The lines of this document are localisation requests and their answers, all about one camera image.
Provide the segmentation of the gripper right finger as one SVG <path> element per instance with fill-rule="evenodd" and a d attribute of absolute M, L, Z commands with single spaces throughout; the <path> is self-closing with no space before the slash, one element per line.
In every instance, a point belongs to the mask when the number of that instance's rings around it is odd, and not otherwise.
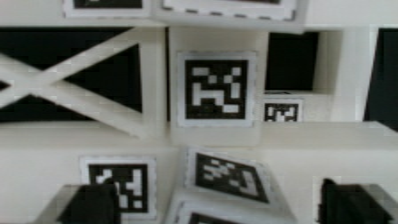
<path fill-rule="evenodd" d="M 321 190 L 321 224 L 398 224 L 398 201 L 378 184 L 338 184 Z"/>

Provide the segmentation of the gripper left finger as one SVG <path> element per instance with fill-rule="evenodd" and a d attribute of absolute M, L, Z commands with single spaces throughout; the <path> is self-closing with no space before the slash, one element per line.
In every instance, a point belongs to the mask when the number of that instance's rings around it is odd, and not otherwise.
<path fill-rule="evenodd" d="M 35 224 L 122 224 L 116 186 L 67 185 Z"/>

